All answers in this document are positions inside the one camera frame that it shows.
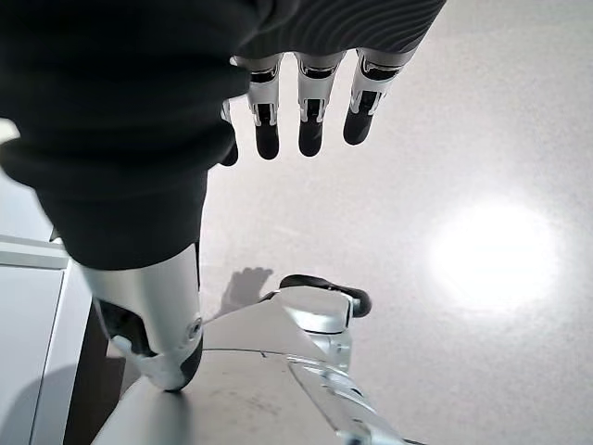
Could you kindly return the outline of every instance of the robotic hand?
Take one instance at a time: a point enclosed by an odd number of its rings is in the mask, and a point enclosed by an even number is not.
[[[35,189],[83,266],[107,335],[154,385],[179,390],[200,363],[206,172],[239,155],[228,98],[247,90],[258,152],[275,158],[280,64],[295,52],[299,147],[312,157],[339,63],[356,49],[344,137],[360,144],[444,3],[6,0],[0,116],[21,136],[0,163]]]

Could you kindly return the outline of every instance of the black fingertip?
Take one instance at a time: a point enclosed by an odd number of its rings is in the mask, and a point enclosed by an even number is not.
[[[266,160],[276,158],[280,151],[278,125],[269,125],[263,122],[260,126],[257,126],[256,143],[258,145],[258,153],[262,158]]]
[[[189,384],[189,382],[192,381],[194,375],[196,375],[197,368],[199,367],[200,362],[202,361],[203,351],[204,338],[202,337],[200,339],[199,344],[197,345],[197,348],[194,350],[194,352],[192,352],[192,355],[190,355],[181,365],[181,371],[183,374],[183,384],[178,388],[166,389],[166,392],[179,392],[183,388],[185,388]]]
[[[322,149],[323,122],[309,118],[300,123],[298,131],[298,148],[308,158],[315,156]]]
[[[239,160],[239,149],[237,147],[237,143],[233,143],[231,147],[231,151],[226,155],[226,158],[221,162],[222,165],[225,167],[231,167],[232,165],[236,164]]]
[[[353,113],[349,108],[344,123],[344,140],[352,146],[361,144],[369,135],[371,122],[372,115],[369,116],[363,111]]]

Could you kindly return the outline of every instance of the black fabric sleeve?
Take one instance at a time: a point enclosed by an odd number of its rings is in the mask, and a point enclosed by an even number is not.
[[[0,162],[76,261],[143,267],[196,242],[207,170],[233,141],[221,103],[248,87],[229,59],[269,14],[255,0],[0,3],[0,117],[20,131]]]

